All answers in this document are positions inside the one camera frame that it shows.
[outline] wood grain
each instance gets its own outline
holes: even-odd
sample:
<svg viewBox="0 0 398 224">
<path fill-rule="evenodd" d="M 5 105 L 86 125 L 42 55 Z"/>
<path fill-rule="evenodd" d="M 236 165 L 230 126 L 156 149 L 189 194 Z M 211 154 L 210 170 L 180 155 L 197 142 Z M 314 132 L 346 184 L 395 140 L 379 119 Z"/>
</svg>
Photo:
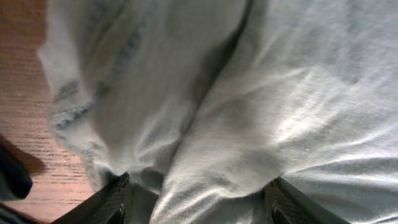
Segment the wood grain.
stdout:
<svg viewBox="0 0 398 224">
<path fill-rule="evenodd" d="M 34 180 L 25 200 L 6 205 L 51 222 L 93 192 L 79 158 L 60 148 L 47 126 L 50 95 L 36 53 L 44 16 L 44 0 L 0 0 L 0 141 Z"/>
</svg>

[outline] gray fabric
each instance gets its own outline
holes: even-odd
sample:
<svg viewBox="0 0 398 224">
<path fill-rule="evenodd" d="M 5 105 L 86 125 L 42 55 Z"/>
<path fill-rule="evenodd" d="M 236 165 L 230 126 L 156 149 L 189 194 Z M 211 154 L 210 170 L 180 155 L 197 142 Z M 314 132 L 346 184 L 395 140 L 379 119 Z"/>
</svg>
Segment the gray fabric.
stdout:
<svg viewBox="0 0 398 224">
<path fill-rule="evenodd" d="M 50 122 L 95 187 L 130 173 L 133 223 L 260 223 L 284 174 L 349 222 L 394 223 L 397 10 L 51 0 Z"/>
</svg>

